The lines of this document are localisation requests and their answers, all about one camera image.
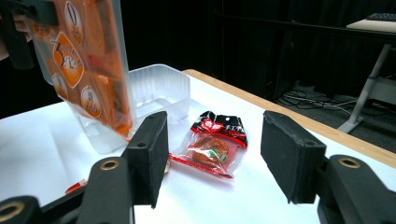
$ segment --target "floor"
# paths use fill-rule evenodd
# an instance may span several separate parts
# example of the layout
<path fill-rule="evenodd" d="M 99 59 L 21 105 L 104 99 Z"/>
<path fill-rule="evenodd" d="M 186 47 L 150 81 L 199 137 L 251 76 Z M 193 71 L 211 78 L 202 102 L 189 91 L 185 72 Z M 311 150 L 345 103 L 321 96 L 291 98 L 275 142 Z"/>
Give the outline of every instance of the floor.
<path fill-rule="evenodd" d="M 297 81 L 276 103 L 335 129 L 349 119 L 357 97 L 335 95 L 330 99 L 313 89 Z M 361 117 L 361 124 L 349 134 L 396 153 L 396 107 L 369 99 Z"/>

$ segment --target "desk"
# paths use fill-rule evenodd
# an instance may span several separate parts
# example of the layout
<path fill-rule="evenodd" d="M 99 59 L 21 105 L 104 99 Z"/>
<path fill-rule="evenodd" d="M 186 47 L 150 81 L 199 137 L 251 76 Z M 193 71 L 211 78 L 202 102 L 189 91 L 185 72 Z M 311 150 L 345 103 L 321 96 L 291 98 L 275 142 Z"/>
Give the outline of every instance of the desk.
<path fill-rule="evenodd" d="M 346 28 L 396 33 L 396 22 L 361 20 L 349 24 Z M 363 90 L 361 90 L 361 95 L 353 108 L 352 114 L 349 119 L 338 128 L 338 130 L 344 133 L 349 133 L 363 121 L 363 117 L 360 117 L 360 113 L 368 97 L 396 105 L 396 81 L 384 79 L 378 76 L 381 71 L 382 64 L 386 60 L 391 47 L 391 44 L 384 44 L 384 47 L 375 62 L 373 71 L 367 77 Z"/>
<path fill-rule="evenodd" d="M 314 204 L 288 204 L 260 155 L 262 113 L 274 110 L 302 124 L 327 145 L 326 156 L 345 154 L 369 164 L 396 190 L 396 155 L 194 70 L 188 122 L 210 108 L 241 118 L 249 145 L 233 172 L 222 179 L 175 162 L 165 175 L 157 207 L 135 206 L 136 223 L 319 223 Z M 41 205 L 89 175 L 91 166 L 121 151 L 97 154 L 66 103 L 0 120 L 0 201 L 34 195 Z"/>

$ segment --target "wooden table edge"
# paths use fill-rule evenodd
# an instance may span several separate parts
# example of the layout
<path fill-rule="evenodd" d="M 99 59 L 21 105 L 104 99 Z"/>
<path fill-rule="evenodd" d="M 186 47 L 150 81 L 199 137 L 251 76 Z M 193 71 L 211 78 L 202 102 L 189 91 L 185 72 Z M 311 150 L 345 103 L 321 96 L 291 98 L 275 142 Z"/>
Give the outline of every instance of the wooden table edge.
<path fill-rule="evenodd" d="M 338 131 L 330 126 L 317 122 L 313 119 L 310 119 L 306 116 L 300 115 L 294 111 L 291 111 L 283 106 L 276 105 L 270 101 L 267 101 L 259 96 L 251 94 L 247 91 L 243 91 L 241 89 L 236 88 L 230 84 L 227 84 L 223 81 L 215 79 L 211 76 L 203 74 L 194 69 L 187 69 L 183 71 L 187 75 L 191 77 L 195 77 L 211 86 L 214 86 L 220 90 L 226 91 L 230 94 L 233 94 L 241 99 L 244 99 L 254 105 L 257 105 L 265 110 L 272 110 L 278 113 L 285 114 L 290 118 L 294 119 L 297 123 L 305 127 L 306 129 L 318 133 L 322 136 L 325 136 L 345 147 L 349 147 L 359 153 L 366 155 L 370 158 L 373 158 L 377 161 L 383 162 L 388 166 L 396 168 L 396 154 L 392 153 L 388 150 L 385 150 L 382 147 L 377 147 L 373 144 L 365 142 L 359 138 L 356 138 L 347 133 L 343 133 Z"/>

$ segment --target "black and red package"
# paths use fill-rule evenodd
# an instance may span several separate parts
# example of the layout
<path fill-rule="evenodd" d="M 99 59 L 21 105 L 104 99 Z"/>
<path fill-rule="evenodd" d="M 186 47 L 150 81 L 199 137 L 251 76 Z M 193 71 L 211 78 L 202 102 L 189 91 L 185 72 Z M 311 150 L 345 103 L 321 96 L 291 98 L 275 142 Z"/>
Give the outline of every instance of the black and red package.
<path fill-rule="evenodd" d="M 203 113 L 191 126 L 180 151 L 169 158 L 226 178 L 242 156 L 238 148 L 248 147 L 247 135 L 237 116 Z"/>

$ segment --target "human hand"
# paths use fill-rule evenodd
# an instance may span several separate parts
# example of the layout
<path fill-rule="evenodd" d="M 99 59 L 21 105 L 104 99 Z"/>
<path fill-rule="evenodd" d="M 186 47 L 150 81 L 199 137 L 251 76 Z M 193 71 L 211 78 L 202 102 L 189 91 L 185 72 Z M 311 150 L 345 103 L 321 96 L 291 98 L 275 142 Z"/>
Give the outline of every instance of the human hand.
<path fill-rule="evenodd" d="M 14 21 L 15 21 L 15 29 L 19 32 L 23 32 L 26 36 L 26 41 L 30 41 L 32 39 L 29 29 L 25 23 L 24 16 L 22 15 L 14 15 Z M 3 41 L 3 37 L 0 36 L 0 61 L 8 57 L 8 51 L 6 48 L 6 45 Z"/>

